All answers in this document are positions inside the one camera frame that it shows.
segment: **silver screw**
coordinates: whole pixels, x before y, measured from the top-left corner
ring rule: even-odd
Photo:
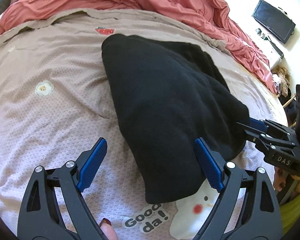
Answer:
[[[38,166],[35,168],[35,172],[40,172],[40,171],[42,171],[42,166]]]
[[[66,167],[67,168],[72,168],[74,166],[74,162],[73,161],[69,161],[66,163]]]
[[[266,173],[266,170],[265,170],[264,168],[262,168],[262,167],[259,167],[259,168],[258,168],[258,171],[259,171],[260,173],[262,173],[262,174],[263,174],[263,173]]]
[[[227,167],[233,169],[235,167],[235,164],[233,162],[228,162]]]

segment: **monitor screen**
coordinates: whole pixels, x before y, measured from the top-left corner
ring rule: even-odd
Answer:
[[[284,13],[263,0],[259,1],[252,16],[284,44],[296,26]]]

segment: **folded black garment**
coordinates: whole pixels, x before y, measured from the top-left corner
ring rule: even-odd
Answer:
[[[148,203],[197,192],[205,180],[194,154],[198,137],[225,160],[243,149],[245,136],[235,124],[249,124],[248,109],[199,46],[116,34],[103,42],[102,59]]]

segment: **coral red blanket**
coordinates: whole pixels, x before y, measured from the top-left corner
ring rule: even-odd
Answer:
[[[3,14],[0,35],[26,21],[47,19],[72,8],[142,9],[181,21],[213,39],[226,41],[233,57],[276,92],[271,72],[262,63],[268,65],[269,61],[229,18],[230,9],[224,0],[19,0]]]

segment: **fingernail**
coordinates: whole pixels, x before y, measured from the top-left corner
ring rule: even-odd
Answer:
[[[111,226],[112,226],[110,220],[109,220],[109,219],[106,219],[106,218],[103,218],[103,219],[102,219],[102,221],[100,222],[99,226],[101,227],[102,224],[108,224],[108,225],[111,225]]]

